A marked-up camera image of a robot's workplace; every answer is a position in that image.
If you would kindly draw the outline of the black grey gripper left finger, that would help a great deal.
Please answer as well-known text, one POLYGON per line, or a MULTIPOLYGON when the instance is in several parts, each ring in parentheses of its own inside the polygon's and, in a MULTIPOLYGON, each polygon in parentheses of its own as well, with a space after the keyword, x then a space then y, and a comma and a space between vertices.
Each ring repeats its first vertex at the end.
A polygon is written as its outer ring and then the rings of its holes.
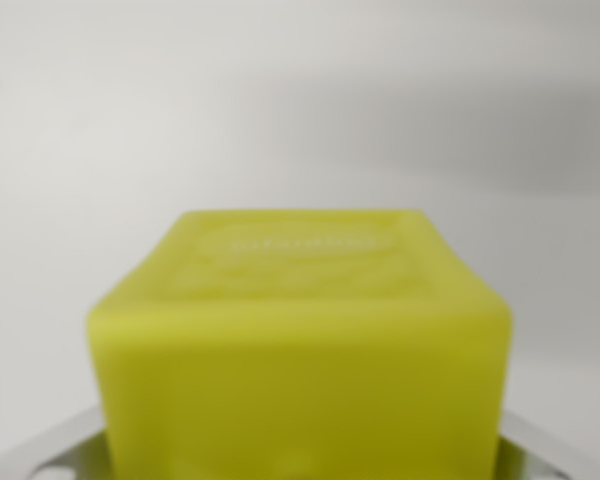
POLYGON ((99 406, 0 455, 0 479, 112 479, 99 406))

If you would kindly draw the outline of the black grey gripper right finger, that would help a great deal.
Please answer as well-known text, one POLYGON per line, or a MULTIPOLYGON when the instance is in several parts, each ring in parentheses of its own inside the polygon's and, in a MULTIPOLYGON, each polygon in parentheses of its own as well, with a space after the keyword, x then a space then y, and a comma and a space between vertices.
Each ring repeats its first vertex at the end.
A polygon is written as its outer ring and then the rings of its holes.
POLYGON ((496 480, 572 479, 563 465, 568 449, 546 431, 504 411, 495 464, 496 480))

